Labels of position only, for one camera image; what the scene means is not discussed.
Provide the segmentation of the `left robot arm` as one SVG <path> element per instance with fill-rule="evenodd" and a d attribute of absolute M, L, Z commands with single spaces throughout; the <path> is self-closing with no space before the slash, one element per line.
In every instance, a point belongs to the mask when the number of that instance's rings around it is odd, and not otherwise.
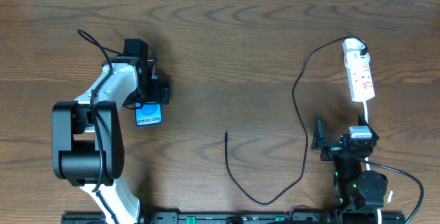
<path fill-rule="evenodd" d="M 86 92 L 52 109 L 54 174 L 86 192 L 99 214 L 64 214 L 62 223 L 149 223 L 150 216 L 122 175 L 124 144 L 119 111 L 135 112 L 138 126 L 162 123 L 170 91 L 155 74 L 155 57 L 139 38 L 106 57 L 102 73 Z"/>

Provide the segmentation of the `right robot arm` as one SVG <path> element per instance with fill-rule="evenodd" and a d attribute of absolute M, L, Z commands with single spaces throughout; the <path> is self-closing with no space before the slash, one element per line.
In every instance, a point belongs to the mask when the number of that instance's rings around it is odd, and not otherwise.
<path fill-rule="evenodd" d="M 379 140 L 363 116 L 358 125 L 350 126 L 340 140 L 326 139 L 323 121 L 317 117 L 311 149 L 320 151 L 322 161 L 335 165 L 333 191 L 340 206 L 327 215 L 329 223 L 379 223 L 377 213 L 384 207 L 388 179 L 374 170 L 364 170 L 362 160 L 368 157 Z"/>

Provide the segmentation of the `blue Galaxy smartphone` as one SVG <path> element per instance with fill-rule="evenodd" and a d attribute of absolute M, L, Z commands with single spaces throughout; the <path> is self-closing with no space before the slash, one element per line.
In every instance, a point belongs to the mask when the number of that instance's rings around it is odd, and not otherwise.
<path fill-rule="evenodd" d="M 162 122 L 162 106 L 160 104 L 135 104 L 135 122 L 138 126 L 160 124 Z"/>

